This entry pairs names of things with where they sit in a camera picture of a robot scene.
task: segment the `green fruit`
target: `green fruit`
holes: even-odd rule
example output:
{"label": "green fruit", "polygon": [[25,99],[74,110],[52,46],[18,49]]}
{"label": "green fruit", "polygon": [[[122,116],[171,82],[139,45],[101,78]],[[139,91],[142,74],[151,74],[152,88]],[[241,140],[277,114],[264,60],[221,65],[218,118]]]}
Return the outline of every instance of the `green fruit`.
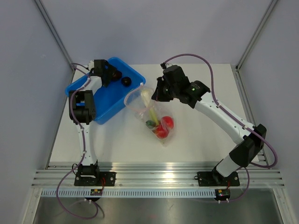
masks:
{"label": "green fruit", "polygon": [[145,124],[146,124],[146,127],[150,128],[150,129],[156,127],[155,122],[152,120],[148,120],[147,122],[145,122]]}

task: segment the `clear plastic bag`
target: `clear plastic bag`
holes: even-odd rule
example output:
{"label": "clear plastic bag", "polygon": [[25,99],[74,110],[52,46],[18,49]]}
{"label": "clear plastic bag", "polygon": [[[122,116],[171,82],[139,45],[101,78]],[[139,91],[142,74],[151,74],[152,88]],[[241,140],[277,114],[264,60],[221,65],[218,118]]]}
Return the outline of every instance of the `clear plastic bag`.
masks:
{"label": "clear plastic bag", "polygon": [[124,104],[148,128],[149,133],[164,144],[174,135],[174,118],[161,103],[151,99],[153,93],[152,88],[141,83],[137,89],[127,94]]}

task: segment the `cable tie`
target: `cable tie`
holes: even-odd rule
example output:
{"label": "cable tie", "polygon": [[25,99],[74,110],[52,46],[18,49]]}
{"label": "cable tie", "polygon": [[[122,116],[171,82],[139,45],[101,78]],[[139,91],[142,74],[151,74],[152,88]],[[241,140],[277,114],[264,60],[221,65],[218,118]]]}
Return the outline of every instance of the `cable tie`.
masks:
{"label": "cable tie", "polygon": [[170,67],[170,66],[173,66],[173,64],[171,64],[171,63],[166,63],[165,65],[166,65],[167,68]]}
{"label": "cable tie", "polygon": [[217,108],[219,108],[222,105],[222,103],[218,102],[218,105],[216,106]]}

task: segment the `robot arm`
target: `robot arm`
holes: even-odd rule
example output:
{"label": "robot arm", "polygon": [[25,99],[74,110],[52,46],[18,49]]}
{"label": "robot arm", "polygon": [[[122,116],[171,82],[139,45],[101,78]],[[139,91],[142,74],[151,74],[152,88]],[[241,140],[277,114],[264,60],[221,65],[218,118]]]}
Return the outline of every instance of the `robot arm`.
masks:
{"label": "robot arm", "polygon": [[[106,60],[94,60],[94,68],[91,69],[87,81],[83,84],[85,88],[80,91],[69,92],[69,102],[75,93],[74,100],[70,104],[69,115],[70,119],[76,125],[79,135],[80,153],[81,157],[84,157],[76,173],[75,186],[101,184],[100,179],[102,174],[98,167],[98,160],[90,136],[90,123],[96,118],[96,107],[93,96],[98,89],[103,86],[107,87],[111,81],[117,81],[121,76],[121,72]],[[81,126],[73,118],[71,108]]]}
{"label": "robot arm", "polygon": [[[220,161],[212,170],[214,182],[221,184],[224,178],[230,176],[239,167],[247,167],[258,152],[263,148],[263,142],[244,129],[229,117],[219,105],[214,102],[210,89],[200,81],[189,82],[181,67],[173,65],[164,69],[163,76],[157,79],[157,88],[152,96],[153,100],[169,102],[178,98],[181,103],[208,116],[220,126],[237,145],[229,155]],[[251,128],[262,137],[266,135],[263,125],[255,127],[253,124],[241,119],[220,101],[224,109],[229,111],[237,120]]]}

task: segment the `metal floor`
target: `metal floor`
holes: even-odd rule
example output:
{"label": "metal floor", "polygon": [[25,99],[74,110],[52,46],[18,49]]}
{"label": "metal floor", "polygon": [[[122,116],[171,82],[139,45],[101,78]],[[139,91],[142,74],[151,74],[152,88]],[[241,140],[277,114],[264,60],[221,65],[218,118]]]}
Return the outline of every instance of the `metal floor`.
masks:
{"label": "metal floor", "polygon": [[[240,194],[232,190],[232,198]],[[68,207],[82,198],[61,198]],[[282,224],[272,190],[251,189],[240,201],[218,204],[213,199],[185,198],[101,198],[99,211],[93,220],[81,220],[65,212],[54,197],[40,199],[34,224]],[[79,203],[70,211],[92,216],[93,205]]]}

